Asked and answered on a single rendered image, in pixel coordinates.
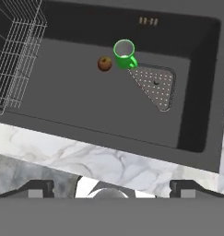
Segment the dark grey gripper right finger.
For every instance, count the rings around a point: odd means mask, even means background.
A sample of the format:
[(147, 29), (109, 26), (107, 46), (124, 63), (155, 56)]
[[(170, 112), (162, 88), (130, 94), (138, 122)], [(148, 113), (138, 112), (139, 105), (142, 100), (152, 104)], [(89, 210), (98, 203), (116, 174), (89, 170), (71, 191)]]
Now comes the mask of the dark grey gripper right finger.
[(208, 190), (193, 180), (171, 180), (170, 198), (211, 198), (224, 194)]

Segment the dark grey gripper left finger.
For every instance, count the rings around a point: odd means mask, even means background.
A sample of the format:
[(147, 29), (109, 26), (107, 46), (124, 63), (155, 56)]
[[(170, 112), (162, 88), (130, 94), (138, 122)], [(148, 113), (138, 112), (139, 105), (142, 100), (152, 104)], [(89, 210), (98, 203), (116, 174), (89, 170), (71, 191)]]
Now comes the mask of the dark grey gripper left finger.
[(54, 198), (54, 182), (52, 180), (30, 180), (21, 187), (0, 194), (1, 197), (12, 198)]

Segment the dark grey sink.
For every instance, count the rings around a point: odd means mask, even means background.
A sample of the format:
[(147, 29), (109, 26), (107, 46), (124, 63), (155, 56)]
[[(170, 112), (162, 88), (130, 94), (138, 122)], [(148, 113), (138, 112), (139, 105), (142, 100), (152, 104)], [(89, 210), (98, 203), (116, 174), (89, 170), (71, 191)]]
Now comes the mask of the dark grey sink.
[[(12, 124), (205, 171), (218, 171), (224, 112), (215, 79), (217, 18), (43, 0), (47, 27)], [(139, 64), (175, 72), (161, 112), (120, 68), (114, 44), (128, 39)], [(102, 56), (112, 59), (107, 72)]]

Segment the green mug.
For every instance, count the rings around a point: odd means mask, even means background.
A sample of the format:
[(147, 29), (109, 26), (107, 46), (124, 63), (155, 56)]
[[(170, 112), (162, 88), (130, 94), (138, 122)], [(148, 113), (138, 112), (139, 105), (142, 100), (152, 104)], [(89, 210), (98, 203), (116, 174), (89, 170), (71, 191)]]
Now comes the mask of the green mug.
[(135, 45), (128, 39), (121, 39), (113, 46), (113, 53), (116, 64), (122, 69), (130, 69), (137, 67), (135, 59)]

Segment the white and grey round object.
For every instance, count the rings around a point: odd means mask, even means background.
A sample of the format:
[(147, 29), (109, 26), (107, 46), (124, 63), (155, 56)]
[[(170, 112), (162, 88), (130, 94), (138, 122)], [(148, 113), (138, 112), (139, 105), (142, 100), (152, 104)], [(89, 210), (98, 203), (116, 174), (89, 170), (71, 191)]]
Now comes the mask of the white and grey round object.
[(75, 198), (155, 198), (152, 194), (122, 187), (112, 183), (79, 176), (76, 184)]

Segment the perforated grey drain plate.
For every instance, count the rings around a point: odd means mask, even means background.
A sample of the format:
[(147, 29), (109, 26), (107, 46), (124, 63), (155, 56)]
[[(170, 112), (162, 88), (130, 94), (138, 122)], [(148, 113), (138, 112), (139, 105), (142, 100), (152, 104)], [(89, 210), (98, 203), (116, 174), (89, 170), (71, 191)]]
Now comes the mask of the perforated grey drain plate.
[(164, 66), (139, 64), (129, 74), (161, 112), (171, 108), (175, 89), (175, 72)]

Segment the red-brown apple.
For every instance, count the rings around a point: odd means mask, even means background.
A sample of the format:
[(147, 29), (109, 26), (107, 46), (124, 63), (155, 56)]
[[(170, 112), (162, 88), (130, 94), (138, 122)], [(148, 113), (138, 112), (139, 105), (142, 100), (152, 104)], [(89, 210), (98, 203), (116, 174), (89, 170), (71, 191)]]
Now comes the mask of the red-brown apple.
[(112, 68), (112, 59), (109, 56), (102, 56), (98, 60), (98, 69), (102, 72), (107, 72)]

